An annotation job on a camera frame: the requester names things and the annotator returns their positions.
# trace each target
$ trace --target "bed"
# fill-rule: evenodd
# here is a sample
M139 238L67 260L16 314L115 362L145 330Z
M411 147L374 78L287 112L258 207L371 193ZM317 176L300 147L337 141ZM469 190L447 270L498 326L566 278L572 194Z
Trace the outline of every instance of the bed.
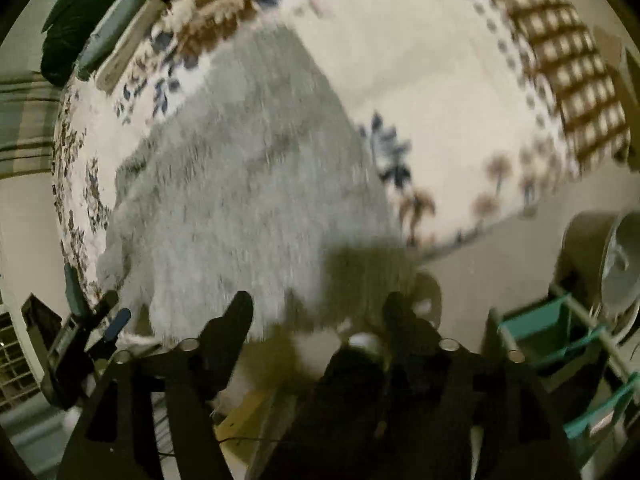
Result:
M275 25L338 95L416 253L454 250L625 156L624 111L567 0L172 0L110 92L73 77L63 95L54 199L92 303L116 170L238 30Z

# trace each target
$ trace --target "fuzzy gray fabric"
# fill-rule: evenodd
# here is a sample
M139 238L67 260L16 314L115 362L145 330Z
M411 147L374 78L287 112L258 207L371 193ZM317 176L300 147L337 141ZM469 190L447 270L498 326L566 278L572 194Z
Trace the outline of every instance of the fuzzy gray fabric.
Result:
M239 289L250 336L376 322L414 266L370 157L329 83L284 27L220 48L207 84L128 158L98 261L120 307L180 340Z

